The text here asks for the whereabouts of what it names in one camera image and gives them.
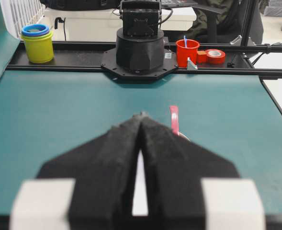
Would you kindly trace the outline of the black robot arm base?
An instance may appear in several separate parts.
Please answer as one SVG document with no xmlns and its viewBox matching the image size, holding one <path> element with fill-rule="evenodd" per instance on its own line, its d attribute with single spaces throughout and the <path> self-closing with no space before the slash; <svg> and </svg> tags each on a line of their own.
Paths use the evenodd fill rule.
<svg viewBox="0 0 282 230">
<path fill-rule="evenodd" d="M 122 28 L 116 47 L 104 52 L 101 67 L 127 80 L 159 79 L 178 68 L 176 55 L 164 48 L 162 7 L 157 0 L 120 2 Z"/>
</svg>

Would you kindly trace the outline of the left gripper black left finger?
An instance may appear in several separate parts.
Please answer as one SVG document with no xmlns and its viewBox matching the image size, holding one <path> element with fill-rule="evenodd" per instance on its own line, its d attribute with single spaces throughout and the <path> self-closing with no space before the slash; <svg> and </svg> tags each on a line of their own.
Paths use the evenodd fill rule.
<svg viewBox="0 0 282 230">
<path fill-rule="evenodd" d="M 68 220 L 73 230 L 114 230 L 132 215 L 141 116 L 45 162 L 38 179 L 76 180 Z"/>
</svg>

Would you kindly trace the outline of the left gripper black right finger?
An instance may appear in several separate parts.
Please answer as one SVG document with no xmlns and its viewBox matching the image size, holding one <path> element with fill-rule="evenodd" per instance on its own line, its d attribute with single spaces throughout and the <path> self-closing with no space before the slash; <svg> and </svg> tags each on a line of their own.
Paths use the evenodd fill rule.
<svg viewBox="0 0 282 230">
<path fill-rule="evenodd" d="M 161 230 L 203 230 L 202 178 L 238 178 L 234 164 L 144 117 L 140 123 L 149 215 Z"/>
</svg>

